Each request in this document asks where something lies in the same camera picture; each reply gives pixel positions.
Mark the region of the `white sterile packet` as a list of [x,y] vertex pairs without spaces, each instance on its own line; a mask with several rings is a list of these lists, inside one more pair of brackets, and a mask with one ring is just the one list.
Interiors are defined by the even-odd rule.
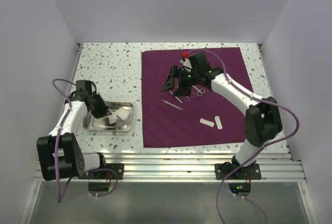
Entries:
[[215,124],[217,126],[217,129],[221,130],[223,128],[223,125],[221,123],[220,117],[219,116],[215,116],[214,119],[215,119]]
[[206,125],[208,127],[212,127],[212,128],[214,127],[214,124],[215,124],[214,122],[203,119],[203,118],[200,119],[200,123],[203,125]]

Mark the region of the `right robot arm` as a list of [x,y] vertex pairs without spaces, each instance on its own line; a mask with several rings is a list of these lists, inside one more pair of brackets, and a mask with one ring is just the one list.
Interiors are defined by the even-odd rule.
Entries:
[[181,67],[173,65],[162,91],[174,96],[190,96],[196,85],[221,95],[244,115],[245,141],[223,170],[235,178],[244,178],[256,162],[259,151],[283,129],[277,102],[263,98],[232,80],[225,66],[212,67],[203,52],[182,58]]

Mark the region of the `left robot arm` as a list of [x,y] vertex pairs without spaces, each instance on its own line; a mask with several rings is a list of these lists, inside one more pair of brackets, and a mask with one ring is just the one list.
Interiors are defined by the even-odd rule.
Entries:
[[106,117],[108,106],[99,93],[76,91],[69,99],[57,125],[36,143],[43,178],[55,180],[56,169],[60,179],[83,176],[87,171],[95,178],[103,178],[108,172],[104,156],[100,152],[83,154],[75,135],[88,113]]

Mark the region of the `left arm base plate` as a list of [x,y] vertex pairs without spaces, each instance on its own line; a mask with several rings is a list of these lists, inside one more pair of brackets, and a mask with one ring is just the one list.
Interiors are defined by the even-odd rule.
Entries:
[[92,179],[111,179],[122,180],[125,166],[122,163],[107,163],[105,168],[94,169],[85,172],[83,176],[78,176],[78,179],[92,180]]

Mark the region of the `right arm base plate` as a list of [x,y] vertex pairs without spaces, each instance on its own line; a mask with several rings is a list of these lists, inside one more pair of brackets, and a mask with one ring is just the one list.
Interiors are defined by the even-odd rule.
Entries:
[[214,165],[215,177],[217,180],[230,179],[230,180],[260,180],[262,179],[260,167],[257,163],[253,163],[247,167],[241,167],[235,172],[238,166],[236,164],[225,162],[217,163]]

